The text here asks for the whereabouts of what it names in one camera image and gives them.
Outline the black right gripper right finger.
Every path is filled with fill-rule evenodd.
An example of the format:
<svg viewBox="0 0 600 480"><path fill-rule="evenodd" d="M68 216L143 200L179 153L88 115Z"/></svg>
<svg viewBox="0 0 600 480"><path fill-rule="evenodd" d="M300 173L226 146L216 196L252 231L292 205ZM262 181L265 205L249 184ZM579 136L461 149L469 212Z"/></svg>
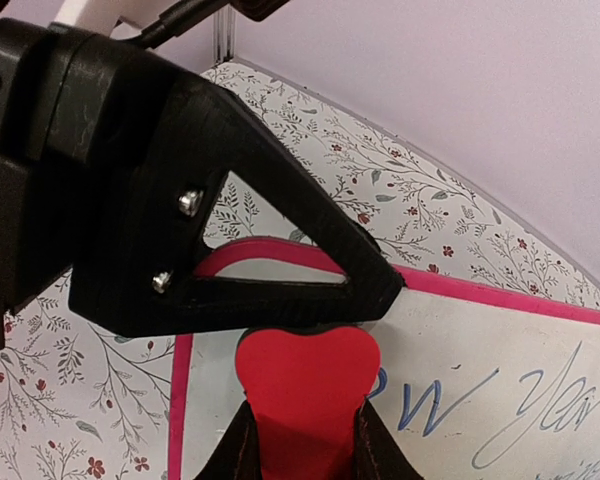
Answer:
<svg viewBox="0 0 600 480"><path fill-rule="evenodd" d="M368 398L353 414L349 479L422 480Z"/></svg>

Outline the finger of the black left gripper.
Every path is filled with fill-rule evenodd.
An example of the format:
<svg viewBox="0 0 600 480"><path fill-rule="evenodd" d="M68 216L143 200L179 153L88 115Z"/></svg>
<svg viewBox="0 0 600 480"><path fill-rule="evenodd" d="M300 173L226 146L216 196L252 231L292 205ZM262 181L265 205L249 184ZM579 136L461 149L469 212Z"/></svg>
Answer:
<svg viewBox="0 0 600 480"><path fill-rule="evenodd" d="M279 259L293 243L203 234L229 175L239 177L338 268L339 282L220 277L213 266ZM128 338L381 319L402 275L231 91L178 74L142 161L111 175L90 243L75 260L72 312Z"/></svg>

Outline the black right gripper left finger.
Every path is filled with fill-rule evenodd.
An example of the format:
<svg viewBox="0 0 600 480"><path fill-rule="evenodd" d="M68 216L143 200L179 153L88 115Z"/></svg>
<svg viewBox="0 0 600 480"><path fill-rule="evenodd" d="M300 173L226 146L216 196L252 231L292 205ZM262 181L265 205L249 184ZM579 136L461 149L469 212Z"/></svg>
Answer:
<svg viewBox="0 0 600 480"><path fill-rule="evenodd" d="M262 480L255 416L243 401L195 480Z"/></svg>

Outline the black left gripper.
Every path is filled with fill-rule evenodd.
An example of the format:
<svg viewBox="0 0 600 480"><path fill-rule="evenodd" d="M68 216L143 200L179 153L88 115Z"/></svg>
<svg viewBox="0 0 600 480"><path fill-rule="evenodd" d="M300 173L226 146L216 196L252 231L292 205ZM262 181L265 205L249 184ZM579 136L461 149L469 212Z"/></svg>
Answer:
<svg viewBox="0 0 600 480"><path fill-rule="evenodd" d="M87 244L111 174L141 163L178 68L129 43L0 19L0 349Z"/></svg>

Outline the red black whiteboard eraser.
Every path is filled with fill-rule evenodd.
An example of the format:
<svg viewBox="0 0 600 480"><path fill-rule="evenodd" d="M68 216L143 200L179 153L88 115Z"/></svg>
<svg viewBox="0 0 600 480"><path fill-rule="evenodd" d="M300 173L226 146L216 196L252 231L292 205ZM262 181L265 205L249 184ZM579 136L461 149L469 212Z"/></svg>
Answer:
<svg viewBox="0 0 600 480"><path fill-rule="evenodd" d="M380 366L376 340L358 327L245 335L235 368L255 417L263 478L352 478L355 416Z"/></svg>

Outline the pink framed whiteboard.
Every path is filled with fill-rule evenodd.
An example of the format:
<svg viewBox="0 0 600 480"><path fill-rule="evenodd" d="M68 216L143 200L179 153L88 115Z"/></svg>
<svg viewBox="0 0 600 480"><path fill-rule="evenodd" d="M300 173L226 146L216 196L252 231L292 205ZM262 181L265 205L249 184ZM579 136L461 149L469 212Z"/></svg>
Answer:
<svg viewBox="0 0 600 480"><path fill-rule="evenodd" d="M600 479L600 311L403 269L367 395L423 479ZM182 336L166 477L195 479L246 395L239 342Z"/></svg>

